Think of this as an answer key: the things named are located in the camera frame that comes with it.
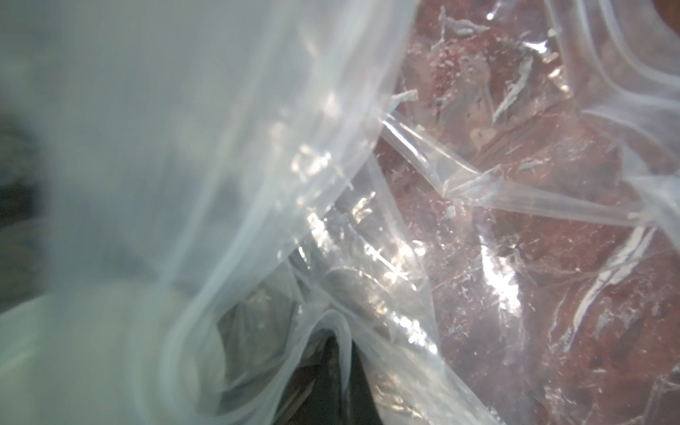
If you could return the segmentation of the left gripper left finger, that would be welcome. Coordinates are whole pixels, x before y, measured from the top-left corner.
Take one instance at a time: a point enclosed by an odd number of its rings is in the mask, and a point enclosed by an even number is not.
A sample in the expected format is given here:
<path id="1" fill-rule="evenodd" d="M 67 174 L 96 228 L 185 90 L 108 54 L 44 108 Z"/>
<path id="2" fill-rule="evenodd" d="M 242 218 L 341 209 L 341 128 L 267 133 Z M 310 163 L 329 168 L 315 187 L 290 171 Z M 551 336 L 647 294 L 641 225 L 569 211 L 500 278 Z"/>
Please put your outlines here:
<path id="1" fill-rule="evenodd" d="M 276 424 L 340 424 L 341 378 L 338 342 L 319 344 L 288 382 L 276 411 Z"/>

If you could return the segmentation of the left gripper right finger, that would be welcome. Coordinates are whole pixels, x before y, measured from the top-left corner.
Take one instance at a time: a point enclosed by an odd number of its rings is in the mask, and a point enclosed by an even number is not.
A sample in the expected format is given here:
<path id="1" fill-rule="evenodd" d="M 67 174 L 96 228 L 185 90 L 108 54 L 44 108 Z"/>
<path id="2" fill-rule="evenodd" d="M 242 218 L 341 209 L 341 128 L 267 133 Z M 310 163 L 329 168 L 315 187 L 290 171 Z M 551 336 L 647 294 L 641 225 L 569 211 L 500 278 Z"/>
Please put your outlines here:
<path id="1" fill-rule="evenodd" d="M 347 423 L 350 425 L 383 425 L 360 361 L 352 362 L 347 392 Z"/>

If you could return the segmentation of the clear plastic vacuum bag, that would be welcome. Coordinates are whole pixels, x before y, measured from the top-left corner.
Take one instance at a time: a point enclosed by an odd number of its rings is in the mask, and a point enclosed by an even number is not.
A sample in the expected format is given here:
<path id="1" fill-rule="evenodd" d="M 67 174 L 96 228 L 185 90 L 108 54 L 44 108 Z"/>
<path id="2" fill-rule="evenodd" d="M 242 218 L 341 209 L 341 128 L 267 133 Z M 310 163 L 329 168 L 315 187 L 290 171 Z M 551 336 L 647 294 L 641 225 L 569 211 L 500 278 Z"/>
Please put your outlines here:
<path id="1" fill-rule="evenodd" d="M 1 421 L 679 421 L 676 1 L 4 1 Z"/>

